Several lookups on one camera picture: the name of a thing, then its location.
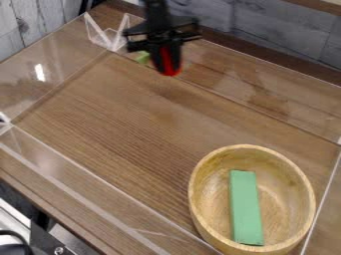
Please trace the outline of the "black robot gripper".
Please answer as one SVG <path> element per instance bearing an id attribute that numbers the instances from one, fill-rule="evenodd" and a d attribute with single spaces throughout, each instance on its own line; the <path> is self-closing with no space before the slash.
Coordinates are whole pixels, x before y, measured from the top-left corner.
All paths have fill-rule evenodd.
<path id="1" fill-rule="evenodd" d="M 180 69 L 180 43 L 200 38 L 199 21 L 195 17 L 160 14 L 146 16 L 146 19 L 122 31 L 129 52 L 149 51 L 156 70 L 164 72 L 160 46 L 169 42 L 169 74 L 176 75 Z"/>

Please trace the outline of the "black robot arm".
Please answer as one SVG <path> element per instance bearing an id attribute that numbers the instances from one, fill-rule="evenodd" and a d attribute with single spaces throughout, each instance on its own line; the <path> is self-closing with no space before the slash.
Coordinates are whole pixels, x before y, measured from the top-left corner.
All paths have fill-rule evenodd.
<path id="1" fill-rule="evenodd" d="M 157 72 L 168 77 L 179 74 L 181 45 L 200 38 L 199 20 L 169 11 L 167 0 L 144 0 L 145 20 L 124 30 L 128 52 L 145 51 Z"/>

